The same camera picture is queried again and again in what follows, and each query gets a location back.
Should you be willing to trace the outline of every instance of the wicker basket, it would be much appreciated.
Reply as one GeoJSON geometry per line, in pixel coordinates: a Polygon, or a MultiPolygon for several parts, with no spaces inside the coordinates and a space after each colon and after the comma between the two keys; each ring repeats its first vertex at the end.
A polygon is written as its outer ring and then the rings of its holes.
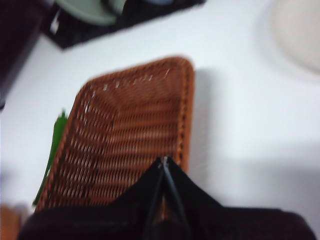
{"type": "Polygon", "coordinates": [[[194,71],[170,57],[107,74],[77,94],[36,211],[106,205],[158,156],[186,171],[194,71]]]}

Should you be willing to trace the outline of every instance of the white surface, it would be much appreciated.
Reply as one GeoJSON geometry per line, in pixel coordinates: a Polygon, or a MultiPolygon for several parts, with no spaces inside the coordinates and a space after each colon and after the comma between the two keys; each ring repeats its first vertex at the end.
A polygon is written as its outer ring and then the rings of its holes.
{"type": "Polygon", "coordinates": [[[278,0],[272,26],[277,41],[290,56],[320,73],[319,0],[278,0]]]}
{"type": "Polygon", "coordinates": [[[320,236],[320,76],[282,55],[270,0],[209,0],[60,51],[42,36],[1,114],[1,201],[30,206],[53,124],[90,78],[167,55],[194,62],[191,178],[224,205],[303,215],[320,236]]]}

